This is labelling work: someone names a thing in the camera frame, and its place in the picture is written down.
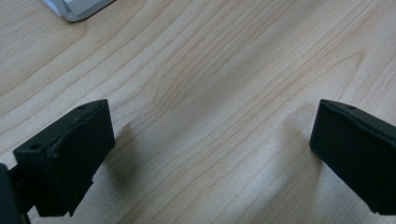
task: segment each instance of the wood grain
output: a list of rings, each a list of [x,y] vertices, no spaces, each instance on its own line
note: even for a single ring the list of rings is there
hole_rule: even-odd
[[[0,162],[107,98],[117,145],[73,217],[33,223],[396,223],[310,151],[319,99],[396,124],[396,1],[118,0],[67,23],[0,2]]]

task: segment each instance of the black plastic part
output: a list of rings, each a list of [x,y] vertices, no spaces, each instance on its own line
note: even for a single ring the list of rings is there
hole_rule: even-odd
[[[72,216],[114,146],[107,100],[73,109],[16,148],[18,165],[11,171],[1,166],[1,214],[35,206],[41,217]]]
[[[0,163],[0,223],[26,224],[29,218],[18,206],[15,189],[4,164]]]
[[[311,149],[374,213],[396,215],[396,128],[358,108],[321,100]]]

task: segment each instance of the white object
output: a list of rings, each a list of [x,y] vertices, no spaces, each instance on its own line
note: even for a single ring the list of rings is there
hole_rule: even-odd
[[[113,0],[43,0],[58,16],[67,21],[80,21]]]

